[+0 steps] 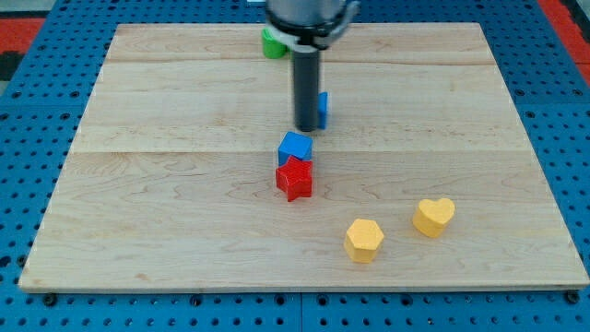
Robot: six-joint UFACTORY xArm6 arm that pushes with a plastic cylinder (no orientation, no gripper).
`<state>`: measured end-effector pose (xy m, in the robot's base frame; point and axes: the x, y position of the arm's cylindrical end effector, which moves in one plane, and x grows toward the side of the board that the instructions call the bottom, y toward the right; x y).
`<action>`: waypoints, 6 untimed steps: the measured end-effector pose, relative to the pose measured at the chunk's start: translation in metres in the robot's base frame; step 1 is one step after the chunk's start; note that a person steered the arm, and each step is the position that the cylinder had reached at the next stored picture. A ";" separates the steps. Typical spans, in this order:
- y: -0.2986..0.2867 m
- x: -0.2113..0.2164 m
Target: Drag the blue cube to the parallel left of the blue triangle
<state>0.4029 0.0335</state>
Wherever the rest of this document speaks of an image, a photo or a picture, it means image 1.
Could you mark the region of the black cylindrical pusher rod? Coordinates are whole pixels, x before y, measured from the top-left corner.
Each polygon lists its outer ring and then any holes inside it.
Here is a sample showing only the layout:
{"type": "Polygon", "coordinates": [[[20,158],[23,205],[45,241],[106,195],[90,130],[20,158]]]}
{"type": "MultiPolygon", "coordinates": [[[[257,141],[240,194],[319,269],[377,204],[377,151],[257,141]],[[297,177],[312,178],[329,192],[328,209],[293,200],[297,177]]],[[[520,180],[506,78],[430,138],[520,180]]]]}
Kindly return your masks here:
{"type": "Polygon", "coordinates": [[[294,124],[312,132],[319,124],[318,95],[320,52],[294,52],[292,56],[294,124]]]}

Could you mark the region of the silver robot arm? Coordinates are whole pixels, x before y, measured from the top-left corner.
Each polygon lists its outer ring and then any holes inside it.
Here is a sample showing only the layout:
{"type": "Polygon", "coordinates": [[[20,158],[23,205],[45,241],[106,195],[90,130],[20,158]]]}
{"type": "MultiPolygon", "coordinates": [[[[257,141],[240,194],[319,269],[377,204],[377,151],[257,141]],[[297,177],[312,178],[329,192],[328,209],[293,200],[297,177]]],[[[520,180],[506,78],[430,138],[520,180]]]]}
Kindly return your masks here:
{"type": "Polygon", "coordinates": [[[319,128],[321,52],[347,31],[360,12],[359,1],[268,0],[269,33],[291,51],[294,124],[302,132],[319,128]]]}

